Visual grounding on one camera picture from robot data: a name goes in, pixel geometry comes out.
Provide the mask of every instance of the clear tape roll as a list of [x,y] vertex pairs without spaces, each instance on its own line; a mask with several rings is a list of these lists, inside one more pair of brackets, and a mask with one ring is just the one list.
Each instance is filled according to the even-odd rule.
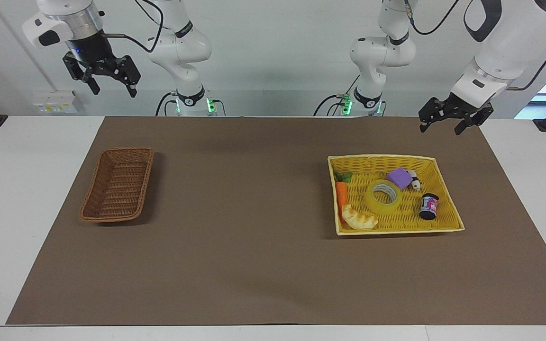
[[[391,199],[391,203],[381,203],[374,196],[375,192],[383,192],[388,195]],[[372,213],[377,215],[387,215],[391,214],[399,207],[401,204],[401,191],[396,184],[385,180],[379,179],[373,181],[369,186],[366,194],[364,194],[364,202],[366,206]]]

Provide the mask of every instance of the purple sponge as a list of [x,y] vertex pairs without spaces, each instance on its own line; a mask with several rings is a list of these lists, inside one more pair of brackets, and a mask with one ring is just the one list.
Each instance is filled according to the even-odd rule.
[[386,179],[397,185],[401,190],[404,190],[410,183],[412,183],[412,177],[403,168],[393,170]]

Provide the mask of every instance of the toy carrot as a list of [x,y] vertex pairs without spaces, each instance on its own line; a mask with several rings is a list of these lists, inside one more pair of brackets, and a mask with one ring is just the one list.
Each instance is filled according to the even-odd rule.
[[[349,190],[347,189],[347,183],[351,181],[353,173],[349,172],[345,175],[341,175],[338,172],[334,172],[334,178],[336,179],[336,203],[338,204],[338,211],[342,212],[343,206],[349,203]],[[340,220],[344,222],[342,214],[340,214]]]

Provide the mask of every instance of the table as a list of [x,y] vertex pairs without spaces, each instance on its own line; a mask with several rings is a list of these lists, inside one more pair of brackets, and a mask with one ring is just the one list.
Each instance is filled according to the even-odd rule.
[[[11,117],[0,128],[0,326],[56,218],[102,117]],[[546,134],[529,121],[482,127],[546,242]],[[30,192],[29,188],[39,188]],[[540,339],[546,326],[4,327],[0,339]]]

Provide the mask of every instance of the wall socket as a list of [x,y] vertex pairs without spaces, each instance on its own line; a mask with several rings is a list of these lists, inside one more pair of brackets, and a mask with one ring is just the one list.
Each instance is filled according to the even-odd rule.
[[41,114],[77,114],[81,103],[73,91],[40,91],[35,93],[33,106]]

